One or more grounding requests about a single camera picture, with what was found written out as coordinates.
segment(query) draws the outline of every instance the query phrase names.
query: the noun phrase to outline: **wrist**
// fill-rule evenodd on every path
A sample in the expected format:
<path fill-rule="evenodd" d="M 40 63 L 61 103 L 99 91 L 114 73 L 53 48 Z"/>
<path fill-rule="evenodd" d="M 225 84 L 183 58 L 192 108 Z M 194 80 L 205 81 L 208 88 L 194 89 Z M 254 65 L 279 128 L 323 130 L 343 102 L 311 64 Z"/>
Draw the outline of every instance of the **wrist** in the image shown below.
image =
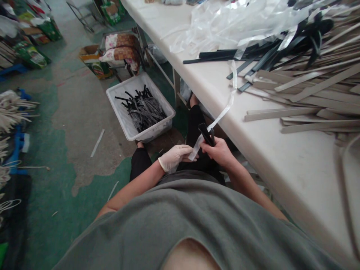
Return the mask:
<path fill-rule="evenodd" d="M 226 159 L 223 168 L 225 170 L 231 170 L 232 168 L 236 167 L 237 164 L 239 164 L 239 161 L 237 161 L 237 159 L 233 155 L 231 155 Z"/>
<path fill-rule="evenodd" d="M 163 177 L 164 174 L 166 173 L 166 171 L 162 167 L 160 161 L 159 160 L 155 161 L 153 165 L 157 167 L 157 170 L 158 170 L 159 174 L 161 175 L 161 177 Z"/>

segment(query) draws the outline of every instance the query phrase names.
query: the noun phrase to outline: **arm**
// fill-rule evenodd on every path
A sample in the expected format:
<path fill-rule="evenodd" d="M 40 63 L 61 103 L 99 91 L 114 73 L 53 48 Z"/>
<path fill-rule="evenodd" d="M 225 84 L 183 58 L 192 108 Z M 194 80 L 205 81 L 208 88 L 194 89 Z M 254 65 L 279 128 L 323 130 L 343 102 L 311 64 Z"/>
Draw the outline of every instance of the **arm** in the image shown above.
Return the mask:
<path fill-rule="evenodd" d="M 133 198 L 145 193 L 149 189 L 156 186 L 158 181 L 165 174 L 157 160 L 153 165 L 147 168 L 142 174 L 128 183 L 114 197 L 109 200 L 100 210 L 96 219 L 108 212 L 116 212 L 123 206 L 128 204 Z"/>
<path fill-rule="evenodd" d="M 232 155 L 226 142 L 223 139 L 215 137 L 215 143 L 215 147 L 211 147 L 206 143 L 202 143 L 200 146 L 204 153 L 208 153 L 210 158 L 225 168 L 234 190 L 261 205 L 276 218 L 288 220 L 276 205 L 261 191 L 244 166 Z"/>
<path fill-rule="evenodd" d="M 155 187 L 159 180 L 164 176 L 165 172 L 174 168 L 179 162 L 192 162 L 187 158 L 191 152 L 192 147 L 188 145 L 176 145 L 171 148 L 142 174 L 116 193 L 116 195 L 100 210 L 96 219 L 106 213 L 120 210 L 133 198 L 140 196 Z"/>

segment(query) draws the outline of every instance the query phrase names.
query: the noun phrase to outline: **white latex glove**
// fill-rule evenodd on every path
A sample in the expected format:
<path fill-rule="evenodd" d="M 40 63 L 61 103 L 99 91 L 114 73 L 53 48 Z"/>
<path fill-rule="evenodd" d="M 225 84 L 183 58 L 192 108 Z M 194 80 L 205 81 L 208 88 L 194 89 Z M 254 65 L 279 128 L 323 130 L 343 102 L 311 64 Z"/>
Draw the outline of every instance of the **white latex glove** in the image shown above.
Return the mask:
<path fill-rule="evenodd" d="M 172 168 L 179 165 L 181 161 L 192 162 L 188 159 L 189 154 L 192 152 L 192 147 L 189 145 L 176 145 L 167 151 L 163 156 L 159 157 L 158 161 L 164 172 L 170 171 Z"/>

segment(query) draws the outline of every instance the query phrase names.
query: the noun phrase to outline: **person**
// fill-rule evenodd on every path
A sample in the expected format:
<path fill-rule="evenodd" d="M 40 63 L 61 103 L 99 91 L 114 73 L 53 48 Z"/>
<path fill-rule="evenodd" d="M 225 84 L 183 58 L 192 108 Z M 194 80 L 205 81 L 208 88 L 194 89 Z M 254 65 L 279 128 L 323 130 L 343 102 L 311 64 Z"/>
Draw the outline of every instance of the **person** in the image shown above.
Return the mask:
<path fill-rule="evenodd" d="M 194 95 L 190 106 L 187 145 L 152 164 L 139 142 L 130 182 L 54 269 L 341 268 L 287 220 L 223 139 L 215 137 L 215 147 L 201 143 L 194 162 L 188 159 L 205 122 Z"/>

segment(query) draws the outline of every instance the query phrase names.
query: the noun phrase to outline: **blue stool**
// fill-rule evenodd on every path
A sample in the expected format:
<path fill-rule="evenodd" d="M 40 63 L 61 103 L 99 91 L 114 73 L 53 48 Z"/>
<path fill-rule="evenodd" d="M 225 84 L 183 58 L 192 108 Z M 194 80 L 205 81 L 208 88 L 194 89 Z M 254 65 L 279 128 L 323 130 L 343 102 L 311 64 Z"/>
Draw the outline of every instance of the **blue stool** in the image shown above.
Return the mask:
<path fill-rule="evenodd" d="M 6 81 L 6 79 L 3 77 L 3 75 L 6 75 L 12 71 L 17 71 L 19 73 L 25 73 L 28 71 L 28 69 L 26 67 L 24 67 L 23 64 L 16 64 L 12 67 L 8 67 L 7 69 L 0 71 L 0 82 Z"/>

